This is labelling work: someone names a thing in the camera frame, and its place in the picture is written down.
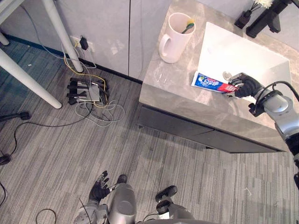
wall socket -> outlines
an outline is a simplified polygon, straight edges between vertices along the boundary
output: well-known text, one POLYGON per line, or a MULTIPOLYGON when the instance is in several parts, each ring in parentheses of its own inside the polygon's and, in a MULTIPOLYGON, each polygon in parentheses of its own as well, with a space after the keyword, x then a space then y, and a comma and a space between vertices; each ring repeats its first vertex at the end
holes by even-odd
MULTIPOLYGON (((70 40, 71 43, 73 44, 73 46, 75 45, 76 42, 79 42, 81 40, 81 38, 75 37, 75 36, 70 36, 70 40)), ((91 52, 94 52, 94 47, 93 47, 93 43, 87 41, 88 43, 88 48, 91 50, 91 52)))

white wall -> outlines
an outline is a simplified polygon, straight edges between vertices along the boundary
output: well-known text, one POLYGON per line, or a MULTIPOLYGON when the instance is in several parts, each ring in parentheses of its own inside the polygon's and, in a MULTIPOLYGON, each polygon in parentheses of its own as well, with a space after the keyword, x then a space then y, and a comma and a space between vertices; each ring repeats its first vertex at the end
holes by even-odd
MULTIPOLYGON (((128 74, 129 0, 57 0, 57 8, 69 35, 93 42, 95 62, 128 74)), ((25 0, 43 44, 61 51, 60 40, 40 0, 25 0)), ((10 35, 38 43, 30 20, 18 7, 1 25, 10 35)))
MULTIPOLYGON (((238 19, 242 11, 246 11, 251 8, 253 0, 197 0, 209 7, 212 7, 224 14, 238 19)), ((264 10, 260 8, 253 12, 251 19, 248 23, 250 25, 264 10)), ((299 51, 299 8, 294 4, 288 5, 280 14, 280 27, 281 31, 276 34, 269 30, 269 27, 265 27, 262 32, 267 35, 286 43, 292 48, 299 51)))
MULTIPOLYGON (((197 1, 234 19, 252 4, 252 0, 197 1)), ((78 37, 84 35, 88 41, 93 42, 96 50, 93 55, 97 64, 140 80, 144 79, 171 0, 57 0, 56 2, 68 34, 78 37)), ((37 24, 42 42, 48 47, 61 50, 59 38, 41 1, 25 0, 23 4, 37 24)), ((261 9, 255 11, 249 24, 261 12, 261 9)), ((299 50, 299 9, 293 4, 289 5, 279 16, 281 32, 274 34, 268 28, 263 32, 299 50)), ((7 34, 38 43, 33 27, 21 8, 16 9, 0 28, 7 34)), ((91 61, 89 54, 85 55, 86 59, 91 61)))
POLYGON ((129 75, 143 80, 172 0, 131 0, 129 75))

gray striped carpet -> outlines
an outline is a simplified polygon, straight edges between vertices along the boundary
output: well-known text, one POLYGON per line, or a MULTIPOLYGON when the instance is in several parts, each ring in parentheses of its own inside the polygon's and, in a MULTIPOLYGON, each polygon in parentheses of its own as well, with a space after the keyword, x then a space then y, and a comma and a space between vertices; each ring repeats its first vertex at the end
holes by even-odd
MULTIPOLYGON (((49 125, 79 117, 67 103, 66 86, 74 76, 59 59, 45 51, 11 42, 1 48, 63 103, 56 110, 0 70, 0 114, 29 111, 31 121, 49 125)), ((1 224, 33 224, 39 210, 51 208, 58 224, 72 223, 86 202, 97 176, 107 170, 109 183, 125 173, 135 189, 137 220, 155 211, 155 194, 172 184, 174 202, 196 219, 221 224, 294 224, 298 219, 297 172, 290 153, 227 154, 136 125, 141 85, 93 70, 108 80, 110 99, 126 111, 124 119, 101 128, 84 120, 72 126, 46 128, 23 125, 13 161, 0 168, 7 199, 0 208, 1 224)), ((117 118, 120 110, 114 111, 117 118)), ((0 148, 14 148, 13 132, 21 121, 1 124, 0 148)), ((39 223, 53 223, 49 212, 39 223)))

toothbrush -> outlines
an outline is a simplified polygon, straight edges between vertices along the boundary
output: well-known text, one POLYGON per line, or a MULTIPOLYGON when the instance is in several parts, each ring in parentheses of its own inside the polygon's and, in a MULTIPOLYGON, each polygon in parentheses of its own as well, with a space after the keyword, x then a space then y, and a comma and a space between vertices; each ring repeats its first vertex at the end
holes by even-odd
POLYGON ((184 34, 185 32, 187 32, 187 30, 194 27, 194 22, 195 22, 194 19, 189 19, 188 22, 187 22, 186 29, 182 32, 182 34, 184 34))

baseboard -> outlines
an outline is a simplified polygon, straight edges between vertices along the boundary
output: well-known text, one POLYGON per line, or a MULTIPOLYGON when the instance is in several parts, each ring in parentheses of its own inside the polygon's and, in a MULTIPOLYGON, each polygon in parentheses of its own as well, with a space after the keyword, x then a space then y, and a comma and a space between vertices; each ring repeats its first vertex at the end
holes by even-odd
MULTIPOLYGON (((41 49, 41 50, 45 50, 40 44, 33 43, 33 42, 31 42, 31 41, 26 41, 26 40, 21 39, 21 38, 19 38, 19 37, 11 36, 11 35, 4 34, 4 33, 3 33, 3 35, 4 35, 7 39, 9 39, 9 40, 13 40, 13 41, 16 41, 16 42, 19 42, 19 43, 23 43, 23 44, 29 45, 29 46, 34 47, 34 48, 38 48, 38 49, 41 49)), ((53 49, 53 48, 48 48, 48 47, 46 47, 46 49, 47 49, 49 52, 51 52, 51 53, 53 53, 53 54, 56 54, 56 55, 58 55, 58 56, 61 56, 61 57, 64 56, 64 54, 63 54, 62 51, 55 50, 55 49, 53 49)), ((88 65, 88 66, 94 66, 92 62, 89 62, 89 61, 84 60, 84 59, 82 59, 82 58, 79 58, 79 60, 80 60, 82 63, 84 63, 84 64, 86 64, 86 65, 88 65)), ((103 67, 103 66, 98 65, 98 64, 95 64, 95 65, 97 66, 98 69, 101 69, 101 70, 103 70, 103 71, 109 72, 109 73, 114 74, 114 75, 117 75, 117 76, 119 76, 119 77, 128 79, 128 80, 130 80, 130 81, 132 81, 132 82, 142 84, 142 81, 139 80, 139 79, 136 79, 136 78, 127 76, 127 75, 125 75, 125 74, 122 74, 122 73, 117 72, 117 71, 114 71, 114 70, 112 70, 112 69, 103 67)))

